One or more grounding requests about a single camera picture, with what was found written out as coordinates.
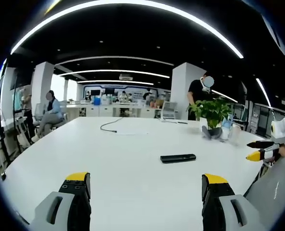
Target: green leaves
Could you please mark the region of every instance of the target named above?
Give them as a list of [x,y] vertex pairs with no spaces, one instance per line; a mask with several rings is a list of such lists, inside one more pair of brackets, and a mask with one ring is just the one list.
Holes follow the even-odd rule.
[[206,118],[210,128],[215,128],[223,118],[228,118],[229,113],[231,113],[230,104],[223,99],[213,101],[197,100],[189,108],[191,113],[196,114],[196,117]]

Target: window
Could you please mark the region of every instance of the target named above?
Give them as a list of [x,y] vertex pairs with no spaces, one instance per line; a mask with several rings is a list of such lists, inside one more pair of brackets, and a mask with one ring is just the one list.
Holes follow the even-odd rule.
[[74,101],[77,100],[77,82],[76,81],[69,79],[69,82],[67,85],[66,99],[67,100],[72,99]]
[[50,89],[54,91],[55,97],[59,101],[64,100],[64,83],[63,77],[52,75]]

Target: woman sitting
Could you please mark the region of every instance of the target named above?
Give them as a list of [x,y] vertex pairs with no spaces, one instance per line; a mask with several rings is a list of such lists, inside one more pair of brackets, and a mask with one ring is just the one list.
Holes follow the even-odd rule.
[[33,142],[36,142],[41,137],[46,136],[48,133],[50,133],[50,129],[53,125],[63,121],[60,103],[55,98],[54,92],[52,90],[46,94],[46,99],[49,101],[49,104],[40,122],[37,134],[32,138]]

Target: conference table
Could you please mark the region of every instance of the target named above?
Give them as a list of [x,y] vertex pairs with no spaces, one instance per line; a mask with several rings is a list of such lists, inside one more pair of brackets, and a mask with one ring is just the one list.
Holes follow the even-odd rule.
[[[260,137],[242,131],[238,144],[207,140],[199,122],[79,117],[40,139],[7,168],[10,205],[28,222],[36,206],[64,179],[90,173],[92,231],[203,230],[201,175],[225,178],[244,194],[261,162],[246,160]],[[195,154],[196,161],[163,164],[161,155]]]

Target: black ceiling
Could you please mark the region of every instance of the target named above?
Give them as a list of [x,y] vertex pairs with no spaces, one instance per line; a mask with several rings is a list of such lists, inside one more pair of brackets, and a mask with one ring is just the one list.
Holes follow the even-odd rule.
[[[78,2],[82,1],[63,0],[46,17]],[[80,10],[53,21],[28,39],[18,49],[19,54],[10,58],[10,63],[35,66],[44,61],[58,64],[89,56],[133,56],[174,66],[117,58],[81,60],[62,66],[72,71],[123,69],[172,76],[174,67],[188,62],[210,71],[217,91],[236,97],[239,80],[242,80],[250,98],[266,104],[255,80],[260,78],[273,106],[281,108],[275,95],[285,98],[285,56],[259,13],[238,0],[161,2],[216,28],[238,48],[244,59],[239,59],[212,33],[181,16],[151,7],[118,4]],[[120,73],[80,75],[90,80],[118,79]],[[152,82],[159,88],[171,87],[171,79],[141,74],[131,76],[134,81]]]

